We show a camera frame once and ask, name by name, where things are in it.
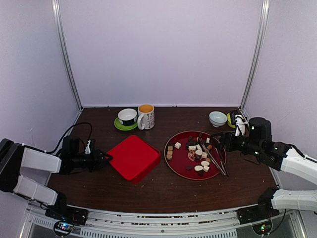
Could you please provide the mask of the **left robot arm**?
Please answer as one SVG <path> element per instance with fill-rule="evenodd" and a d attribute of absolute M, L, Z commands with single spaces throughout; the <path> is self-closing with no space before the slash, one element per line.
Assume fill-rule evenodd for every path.
<path fill-rule="evenodd" d="M 79 151 L 81 139 L 66 136 L 62 147 L 55 152 L 48 152 L 24 144 L 14 143 L 9 139 L 0 142 L 0 189 L 3 192 L 22 195 L 42 203 L 52 210 L 60 220 L 71 216 L 66 196 L 28 177 L 26 171 L 41 174 L 70 175 L 75 169 L 90 172 L 100 170 L 113 157 L 95 147 L 94 140 L 88 140 L 84 151 Z"/>

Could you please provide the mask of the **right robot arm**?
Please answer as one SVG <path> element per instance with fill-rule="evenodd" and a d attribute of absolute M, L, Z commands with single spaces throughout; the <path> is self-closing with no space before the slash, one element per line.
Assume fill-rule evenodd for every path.
<path fill-rule="evenodd" d="M 272 140 L 270 121 L 255 117 L 248 122 L 248 135 L 237 135 L 233 131 L 220 132 L 211 138 L 220 149 L 227 152 L 239 151 L 254 156 L 260 164 L 285 173 L 301 177 L 313 184 L 317 182 L 317 161 L 305 155 L 295 145 Z M 254 215 L 264 219 L 280 209 L 304 211 L 317 210 L 316 190 L 285 190 L 268 188 L 258 199 Z"/>

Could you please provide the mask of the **red box lid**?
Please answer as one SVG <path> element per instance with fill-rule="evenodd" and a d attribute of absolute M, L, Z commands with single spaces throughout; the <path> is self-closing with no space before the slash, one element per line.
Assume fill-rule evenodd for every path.
<path fill-rule="evenodd" d="M 131 135 L 108 151 L 113 156 L 111 166 L 127 181 L 142 169 L 141 157 L 151 152 L 151 145 L 136 135 Z"/>

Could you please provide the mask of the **metal tongs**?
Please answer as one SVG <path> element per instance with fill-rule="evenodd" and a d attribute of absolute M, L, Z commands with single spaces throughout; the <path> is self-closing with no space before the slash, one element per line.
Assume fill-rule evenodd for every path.
<path fill-rule="evenodd" d="M 216 168 L 219 170 L 219 172 L 222 173 L 223 176 L 225 176 L 227 179 L 229 178 L 229 174 L 226 170 L 225 164 L 223 163 L 222 159 L 219 159 L 219 162 L 214 158 L 214 156 L 210 153 L 210 151 L 206 148 L 203 140 L 201 137 L 198 137 L 197 139 L 199 145 L 203 149 L 203 152 L 207 153 L 208 157 L 212 161 L 212 163 L 216 166 Z"/>

